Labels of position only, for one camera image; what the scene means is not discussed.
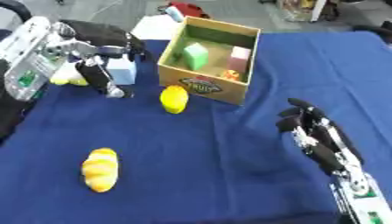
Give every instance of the blue tablecloth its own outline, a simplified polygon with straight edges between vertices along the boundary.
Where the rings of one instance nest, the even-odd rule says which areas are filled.
[[[147,44],[158,57],[167,42]],[[328,177],[277,133],[288,97],[335,120],[392,200],[392,52],[373,34],[262,35],[243,107],[191,96],[167,114],[153,63],[138,63],[135,90],[51,86],[0,150],[0,223],[332,223]],[[80,168],[101,147],[121,169],[99,194]]]

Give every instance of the yellow fruit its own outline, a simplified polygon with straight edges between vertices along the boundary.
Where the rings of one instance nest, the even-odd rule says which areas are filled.
[[[109,148],[93,150],[81,166],[86,185],[103,193],[110,190],[118,178],[117,154]]]
[[[188,93],[181,86],[169,86],[160,96],[164,109],[172,114],[179,114],[188,103]]]

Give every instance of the cardboard box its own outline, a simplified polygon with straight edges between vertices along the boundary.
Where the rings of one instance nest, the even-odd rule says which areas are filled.
[[[189,93],[218,101],[241,105],[252,78],[260,29],[211,19],[186,17],[158,62],[159,83],[180,85]],[[208,62],[200,70],[188,69],[184,49],[200,43],[208,50]],[[247,72],[238,81],[220,75],[228,70],[228,60],[234,46],[251,50]]]

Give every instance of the white object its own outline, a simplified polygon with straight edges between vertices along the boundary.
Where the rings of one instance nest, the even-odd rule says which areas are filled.
[[[129,61],[125,54],[122,56],[122,59],[110,59],[106,69],[112,75],[113,82],[116,85],[135,84],[137,64],[135,61]]]
[[[228,69],[235,70],[240,74],[247,71],[248,60],[250,57],[250,49],[235,46],[228,60]]]
[[[311,22],[316,22],[319,20],[321,11],[323,11],[326,6],[326,0],[317,0],[314,5],[313,11],[311,12]]]
[[[131,33],[139,39],[172,39],[180,25],[169,15],[143,17]]]
[[[184,15],[177,9],[176,6],[168,7],[165,12],[169,14],[176,22],[181,23],[184,21]]]

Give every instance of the floor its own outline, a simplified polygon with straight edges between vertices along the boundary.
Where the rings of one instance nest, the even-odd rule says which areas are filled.
[[[157,7],[165,0],[65,0],[60,6],[55,0],[20,0],[34,15],[46,16],[53,21],[72,18],[118,25],[131,30],[144,15],[157,14]],[[341,17],[335,22],[288,22],[272,3],[258,0],[187,0],[195,3],[214,19],[263,28],[264,32],[336,32],[351,25],[379,25],[392,18],[392,7],[381,0],[341,5]],[[6,10],[0,9],[0,27],[14,28],[20,21]]]

